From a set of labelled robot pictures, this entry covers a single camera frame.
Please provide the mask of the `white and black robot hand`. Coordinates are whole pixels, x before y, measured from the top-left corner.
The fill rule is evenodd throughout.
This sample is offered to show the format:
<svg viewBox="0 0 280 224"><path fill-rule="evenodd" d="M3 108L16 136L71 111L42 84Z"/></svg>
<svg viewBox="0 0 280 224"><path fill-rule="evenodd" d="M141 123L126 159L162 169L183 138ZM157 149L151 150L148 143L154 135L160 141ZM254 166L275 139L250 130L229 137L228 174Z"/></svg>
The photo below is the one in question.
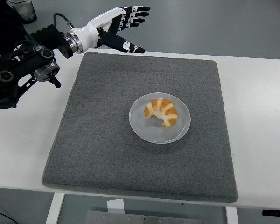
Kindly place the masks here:
<svg viewBox="0 0 280 224"><path fill-rule="evenodd" d="M142 47L118 36L117 33L144 23L149 11L150 7L138 5L116 7L91 19L86 26L72 29L69 35L77 45L77 53L105 45L124 53L142 54L145 52Z"/></svg>

